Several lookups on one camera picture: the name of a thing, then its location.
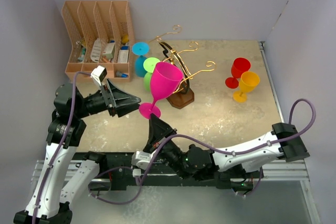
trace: plastic wine glass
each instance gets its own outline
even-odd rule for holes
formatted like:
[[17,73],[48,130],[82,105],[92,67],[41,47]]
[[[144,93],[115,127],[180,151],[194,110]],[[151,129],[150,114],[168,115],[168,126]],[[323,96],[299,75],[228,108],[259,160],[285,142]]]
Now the plastic wine glass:
[[245,58],[237,58],[232,64],[231,67],[231,74],[233,77],[229,77],[225,80],[225,84],[228,88],[235,89],[238,87],[238,78],[241,77],[241,75],[248,71],[251,67],[251,63],[245,59]]
[[143,67],[147,59],[144,55],[149,52],[149,45],[145,42],[135,43],[132,47],[132,52],[139,56],[134,63],[135,74],[139,77],[144,77],[147,73]]
[[158,64],[159,62],[160,62],[159,59],[150,57],[150,58],[147,58],[147,60],[145,60],[145,62],[143,63],[143,68],[147,71],[147,73],[143,77],[143,86],[145,87],[147,91],[150,91],[150,83],[151,83],[152,75],[153,75],[156,64]]
[[239,91],[233,93],[233,99],[237,102],[246,102],[248,92],[258,86],[260,82],[259,76],[254,72],[245,72],[239,81]]
[[139,111],[141,115],[147,119],[150,118],[152,113],[160,117],[161,111],[155,106],[156,102],[169,97],[180,85],[182,79],[183,73],[178,67],[167,62],[157,63],[150,83],[153,102],[146,102],[140,105]]

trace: table surface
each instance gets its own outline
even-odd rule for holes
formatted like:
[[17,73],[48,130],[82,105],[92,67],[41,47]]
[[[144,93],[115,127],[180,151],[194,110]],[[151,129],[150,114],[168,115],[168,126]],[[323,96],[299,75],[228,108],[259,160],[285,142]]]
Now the table surface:
[[[177,51],[188,49],[190,40],[168,40]],[[273,97],[263,57],[257,41],[201,40],[199,49],[181,54],[191,73],[205,69],[207,61],[216,63],[216,70],[201,72],[190,81],[195,101],[183,109],[172,107],[168,101],[157,102],[161,119],[178,134],[199,139],[213,147],[229,147],[257,138],[280,122],[280,115]],[[162,47],[155,41],[150,43],[147,57],[163,59]],[[244,57],[251,62],[251,71],[260,76],[259,86],[248,93],[245,103],[233,100],[235,90],[225,86],[231,76],[234,59]],[[142,102],[152,102],[150,92],[145,91],[143,79],[134,77],[129,83],[114,83],[118,88],[140,97]],[[94,93],[93,83],[78,83],[83,96]],[[148,140],[149,122],[139,111],[122,118],[110,117],[101,112],[84,119],[87,128],[82,136],[78,152],[134,152],[142,150]],[[174,142],[187,150],[191,141],[175,138]]]

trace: pink wine glass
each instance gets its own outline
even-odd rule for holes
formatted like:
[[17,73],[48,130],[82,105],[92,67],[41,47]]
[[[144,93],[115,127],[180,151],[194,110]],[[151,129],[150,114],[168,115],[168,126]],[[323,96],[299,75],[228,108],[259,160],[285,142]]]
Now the pink wine glass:
[[146,102],[140,105],[139,111],[142,116],[149,119],[153,113],[160,117],[161,111],[155,106],[156,102],[169,97],[180,85],[182,79],[183,74],[178,67],[167,62],[157,63],[150,83],[153,102]]

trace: orange desk organizer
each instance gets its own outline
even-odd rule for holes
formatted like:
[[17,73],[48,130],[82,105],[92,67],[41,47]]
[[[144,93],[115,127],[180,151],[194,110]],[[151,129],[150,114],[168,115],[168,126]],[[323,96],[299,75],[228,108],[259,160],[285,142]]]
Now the orange desk organizer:
[[[132,78],[134,54],[132,46],[135,43],[132,18],[128,1],[65,1],[62,8],[62,16],[71,40],[72,50],[65,73],[70,78],[77,71],[90,73],[98,65],[107,69],[107,77],[113,82],[129,82]],[[127,63],[117,63],[119,50],[122,46],[121,38],[129,36],[130,50]],[[84,60],[78,62],[81,57],[80,41],[85,39],[86,53]],[[91,61],[90,54],[93,43],[97,38],[101,40],[101,53],[98,63]],[[106,63],[102,58],[102,52],[110,38],[115,41],[114,59],[112,63]],[[119,78],[116,72],[120,71],[128,75],[127,78]],[[79,75],[79,82],[92,81],[89,76]]]

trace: gold metal hook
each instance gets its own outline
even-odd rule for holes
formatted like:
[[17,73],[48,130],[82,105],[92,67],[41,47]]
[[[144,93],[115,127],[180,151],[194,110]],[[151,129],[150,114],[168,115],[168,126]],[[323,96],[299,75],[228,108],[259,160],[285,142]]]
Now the gold metal hook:
[[216,69],[216,63],[214,63],[213,61],[207,61],[206,67],[210,68],[210,67],[212,67],[212,66],[213,66],[213,69],[202,69],[202,70],[200,70],[200,71],[198,71],[198,72],[192,74],[191,76],[189,76],[189,77],[183,79],[183,80],[180,82],[180,85],[178,86],[178,89],[177,89],[176,91],[174,91],[173,94],[178,93],[178,92],[180,92],[180,91],[183,90],[183,88],[181,88],[181,84],[182,84],[183,82],[185,82],[187,79],[192,79],[193,76],[197,75],[197,74],[200,73],[200,72],[210,72],[210,71],[214,71],[214,70]]
[[167,61],[167,60],[169,60],[169,63],[170,63],[170,64],[175,65],[175,62],[174,62],[174,58],[173,58],[173,57],[165,58],[162,62],[165,62],[165,61]]
[[177,30],[177,31],[170,31],[168,33],[164,33],[164,34],[161,34],[159,36],[156,36],[154,39],[150,40],[148,43],[154,41],[154,40],[157,40],[159,42],[159,40],[162,41],[161,37],[166,35],[166,34],[179,34],[180,32],[182,32],[182,26],[180,25],[174,25],[173,26],[173,30]]
[[182,57],[178,53],[172,54],[172,55],[180,63],[182,71],[184,72],[185,76],[190,76],[191,73],[190,73],[188,67],[186,66],[186,64],[184,63],[184,61],[182,60]]
[[192,49],[182,50],[182,51],[178,52],[177,54],[179,55],[182,52],[194,52],[194,51],[196,51],[196,50],[199,49],[199,44],[197,42],[195,42],[195,41],[191,41],[189,43],[189,47],[191,47]]

